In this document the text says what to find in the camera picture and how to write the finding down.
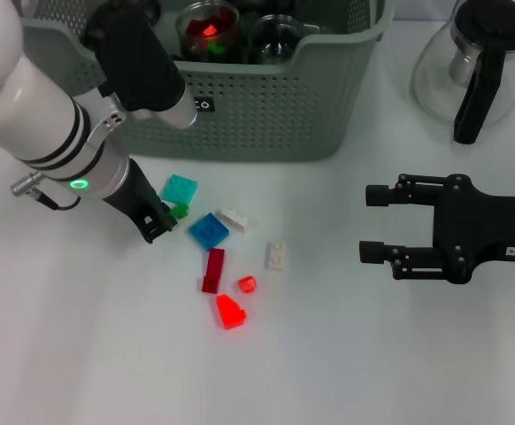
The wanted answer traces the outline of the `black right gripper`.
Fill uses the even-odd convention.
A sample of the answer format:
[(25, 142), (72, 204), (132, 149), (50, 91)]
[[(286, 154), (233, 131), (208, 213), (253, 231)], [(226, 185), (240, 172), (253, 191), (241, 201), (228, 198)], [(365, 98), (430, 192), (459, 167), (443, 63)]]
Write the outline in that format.
[(483, 263), (515, 262), (515, 197), (485, 194), (466, 175), (400, 174), (394, 187), (367, 185), (365, 203), (434, 206), (433, 245), (439, 250), (359, 242), (360, 262), (388, 262), (396, 280), (468, 283)]

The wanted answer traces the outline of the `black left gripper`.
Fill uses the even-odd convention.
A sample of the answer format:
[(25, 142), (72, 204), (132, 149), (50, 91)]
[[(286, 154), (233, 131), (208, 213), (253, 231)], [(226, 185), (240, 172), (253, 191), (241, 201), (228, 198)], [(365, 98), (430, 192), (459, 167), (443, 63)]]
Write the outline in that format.
[(104, 202), (126, 215), (141, 231), (147, 243), (153, 243), (164, 233), (171, 232), (178, 224), (172, 208), (160, 201), (140, 167), (129, 160), (129, 168), (123, 183)]

